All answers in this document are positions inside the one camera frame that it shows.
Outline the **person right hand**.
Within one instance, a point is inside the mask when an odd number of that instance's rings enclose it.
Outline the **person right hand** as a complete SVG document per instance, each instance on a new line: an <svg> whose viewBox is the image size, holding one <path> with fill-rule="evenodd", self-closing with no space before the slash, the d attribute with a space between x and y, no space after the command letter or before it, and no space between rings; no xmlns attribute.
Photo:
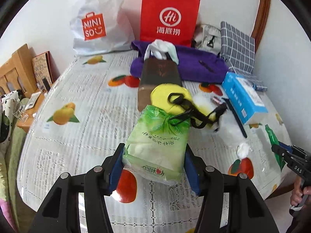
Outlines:
<svg viewBox="0 0 311 233"><path fill-rule="evenodd" d="M308 199L305 201L306 206L310 206L310 195L311 195L311 187L305 187L303 190L301 189L301 181L302 179L299 176L296 176L294 182L294 189L292 190L292 195L290 197L290 204L292 206L297 206L302 201L302 196L308 196Z"/></svg>

